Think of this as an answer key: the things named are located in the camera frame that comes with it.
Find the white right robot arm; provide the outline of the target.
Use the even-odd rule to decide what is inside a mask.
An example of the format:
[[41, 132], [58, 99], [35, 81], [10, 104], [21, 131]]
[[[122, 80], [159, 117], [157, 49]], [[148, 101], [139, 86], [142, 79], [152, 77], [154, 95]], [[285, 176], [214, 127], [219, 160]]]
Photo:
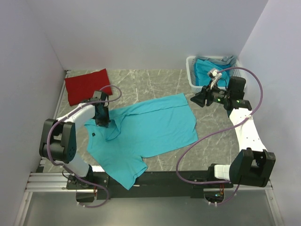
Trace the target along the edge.
[[230, 165], [211, 165], [214, 171], [207, 175], [206, 182], [212, 188], [217, 188], [223, 180], [233, 184], [265, 187], [276, 162], [275, 154], [267, 151], [258, 135], [251, 115], [251, 104], [244, 99], [245, 84], [244, 78], [234, 76], [230, 78], [226, 90], [207, 85], [191, 98], [200, 107], [212, 103], [223, 105], [235, 126], [239, 153]]

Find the light blue t-shirt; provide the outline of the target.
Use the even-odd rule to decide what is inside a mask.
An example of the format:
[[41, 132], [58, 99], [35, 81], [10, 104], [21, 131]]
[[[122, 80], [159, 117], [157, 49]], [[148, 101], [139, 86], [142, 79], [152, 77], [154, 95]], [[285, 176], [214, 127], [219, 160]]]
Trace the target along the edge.
[[154, 157], [198, 139], [196, 118], [183, 93], [139, 102], [109, 112], [108, 127], [85, 123], [87, 151], [104, 171], [129, 190]]

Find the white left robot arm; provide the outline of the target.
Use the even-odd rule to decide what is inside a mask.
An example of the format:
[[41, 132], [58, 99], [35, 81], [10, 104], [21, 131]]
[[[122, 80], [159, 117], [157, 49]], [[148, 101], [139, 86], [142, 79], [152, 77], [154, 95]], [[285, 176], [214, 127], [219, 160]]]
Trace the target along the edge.
[[48, 157], [47, 140], [50, 138], [49, 147], [53, 161], [63, 165], [78, 175], [77, 183], [83, 189], [93, 186], [94, 177], [92, 166], [76, 154], [76, 130], [84, 126], [86, 121], [92, 120], [98, 128], [109, 125], [109, 96], [105, 92], [95, 91], [92, 98], [80, 103], [73, 111], [57, 119], [47, 119], [43, 125], [40, 140], [39, 154]]

